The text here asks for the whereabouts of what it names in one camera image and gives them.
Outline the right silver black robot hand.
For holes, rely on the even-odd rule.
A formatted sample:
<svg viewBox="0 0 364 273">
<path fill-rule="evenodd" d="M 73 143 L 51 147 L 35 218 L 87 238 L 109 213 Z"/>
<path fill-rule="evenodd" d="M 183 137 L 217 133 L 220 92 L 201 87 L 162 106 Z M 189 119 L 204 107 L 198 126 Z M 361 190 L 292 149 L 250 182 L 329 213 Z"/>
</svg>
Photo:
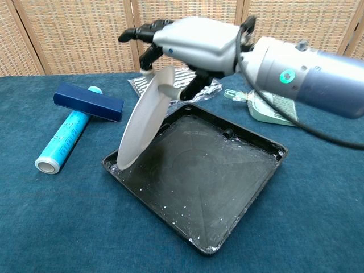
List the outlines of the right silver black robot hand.
<svg viewBox="0 0 364 273">
<path fill-rule="evenodd" d="M 151 24 L 124 30 L 118 41 L 149 43 L 140 57 L 140 68 L 144 71 L 150 71 L 162 55 L 186 63 L 196 74 L 178 95 L 179 100 L 187 101 L 210 85 L 214 78 L 221 79 L 236 72 L 237 56 L 252 49 L 251 45 L 242 42 L 242 34 L 251 34 L 255 21 L 255 16 L 249 16 L 237 26 L 197 16 L 155 20 Z"/>
</svg>

